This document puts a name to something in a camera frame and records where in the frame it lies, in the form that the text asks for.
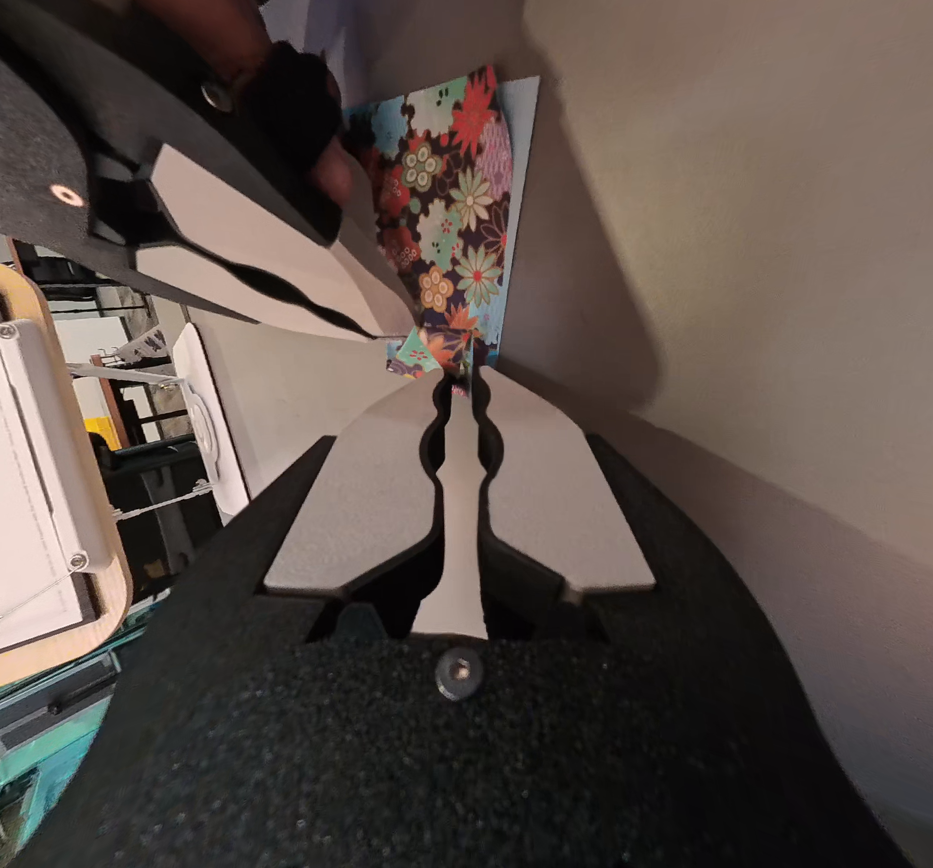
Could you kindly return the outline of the brown wooden frame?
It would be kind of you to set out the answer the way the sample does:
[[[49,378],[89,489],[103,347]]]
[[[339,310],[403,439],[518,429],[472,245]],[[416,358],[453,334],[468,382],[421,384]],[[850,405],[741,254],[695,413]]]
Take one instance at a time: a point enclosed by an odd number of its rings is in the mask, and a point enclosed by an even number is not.
[[[89,362],[96,367],[141,372],[169,380],[175,376],[168,356],[127,362],[113,354],[93,355]],[[99,385],[121,447],[177,440],[191,434],[188,409],[177,385],[106,379],[100,379]]]

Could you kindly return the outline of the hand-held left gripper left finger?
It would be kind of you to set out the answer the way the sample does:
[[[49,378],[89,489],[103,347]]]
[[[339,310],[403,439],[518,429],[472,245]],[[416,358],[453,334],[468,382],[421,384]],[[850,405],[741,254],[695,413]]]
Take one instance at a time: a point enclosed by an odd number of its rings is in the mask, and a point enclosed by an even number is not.
[[[442,519],[449,380],[405,381],[345,428],[275,556],[274,593],[338,595],[430,540]]]

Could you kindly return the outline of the white rounded board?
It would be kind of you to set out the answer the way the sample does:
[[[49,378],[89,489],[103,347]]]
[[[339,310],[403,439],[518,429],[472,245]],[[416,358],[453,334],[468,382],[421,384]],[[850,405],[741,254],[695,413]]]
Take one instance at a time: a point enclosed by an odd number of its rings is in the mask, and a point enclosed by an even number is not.
[[[251,496],[203,339],[193,323],[181,329],[171,355],[216,507],[233,517],[250,504]]]

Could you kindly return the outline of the teal box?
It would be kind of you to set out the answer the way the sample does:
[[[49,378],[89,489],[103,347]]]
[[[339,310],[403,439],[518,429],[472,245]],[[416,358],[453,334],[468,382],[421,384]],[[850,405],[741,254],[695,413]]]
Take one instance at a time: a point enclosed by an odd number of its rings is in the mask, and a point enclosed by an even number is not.
[[[2,687],[2,864],[24,848],[86,757],[155,608],[146,600],[101,647]]]

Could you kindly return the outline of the small yellow box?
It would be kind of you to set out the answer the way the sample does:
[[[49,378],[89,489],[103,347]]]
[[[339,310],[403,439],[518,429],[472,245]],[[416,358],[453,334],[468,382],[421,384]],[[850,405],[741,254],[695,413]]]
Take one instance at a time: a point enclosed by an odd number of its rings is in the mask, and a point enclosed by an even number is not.
[[[110,416],[85,417],[84,427],[96,458],[107,458],[123,449],[121,436]]]

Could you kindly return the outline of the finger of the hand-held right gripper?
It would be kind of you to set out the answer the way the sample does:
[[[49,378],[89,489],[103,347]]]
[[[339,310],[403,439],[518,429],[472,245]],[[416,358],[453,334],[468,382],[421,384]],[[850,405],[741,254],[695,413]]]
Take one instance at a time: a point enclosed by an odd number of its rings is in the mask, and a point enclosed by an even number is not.
[[[315,244],[186,155],[162,146],[150,175],[173,224],[173,243],[208,258],[261,294],[310,310],[362,338],[402,338],[415,326],[410,301],[337,241]]]
[[[178,245],[157,245],[135,252],[136,270],[259,324],[328,338],[362,338],[325,322],[310,310],[255,291],[216,262]]]

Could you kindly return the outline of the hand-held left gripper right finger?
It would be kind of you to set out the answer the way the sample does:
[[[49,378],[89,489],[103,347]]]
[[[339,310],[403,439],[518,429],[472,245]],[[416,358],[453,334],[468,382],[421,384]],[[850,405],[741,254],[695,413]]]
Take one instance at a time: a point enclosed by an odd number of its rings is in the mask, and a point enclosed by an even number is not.
[[[561,410],[487,366],[472,408],[480,489],[481,587],[504,606],[580,604],[645,592],[655,576],[585,433]]]

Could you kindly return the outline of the light wooden board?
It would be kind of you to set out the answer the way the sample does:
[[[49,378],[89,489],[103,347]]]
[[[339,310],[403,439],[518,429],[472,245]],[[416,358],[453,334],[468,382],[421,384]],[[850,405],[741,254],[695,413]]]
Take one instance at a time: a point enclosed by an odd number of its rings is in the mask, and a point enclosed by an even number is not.
[[[52,322],[48,305],[40,290],[19,273],[3,266],[1,269],[2,323],[26,318],[41,327],[44,340],[56,371],[58,390],[64,397],[71,431],[78,446],[78,454],[87,478],[98,519],[110,547],[112,562],[109,567],[87,577],[87,595],[95,611],[93,619],[74,628],[20,645],[1,653],[1,683],[3,686],[36,675],[101,646],[123,621],[133,596],[133,582],[121,540],[112,516],[110,503],[100,476],[99,467],[91,451],[82,415],[72,387],[64,354]]]

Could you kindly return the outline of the floral origami paper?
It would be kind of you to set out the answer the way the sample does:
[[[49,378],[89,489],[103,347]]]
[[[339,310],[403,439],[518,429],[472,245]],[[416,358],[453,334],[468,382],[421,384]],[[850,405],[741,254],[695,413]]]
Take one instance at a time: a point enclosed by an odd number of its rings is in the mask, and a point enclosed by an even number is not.
[[[417,379],[495,365],[502,342],[537,80],[492,65],[344,110],[371,190],[380,255],[414,303],[386,369]]]

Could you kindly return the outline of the black metal frame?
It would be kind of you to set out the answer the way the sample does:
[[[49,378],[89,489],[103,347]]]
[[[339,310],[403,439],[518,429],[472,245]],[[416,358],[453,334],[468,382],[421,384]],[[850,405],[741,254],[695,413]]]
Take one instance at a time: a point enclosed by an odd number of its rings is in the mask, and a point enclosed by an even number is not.
[[[223,526],[211,493],[182,500],[207,471],[192,434],[112,450],[88,432],[109,502],[117,510],[133,603],[173,584]]]

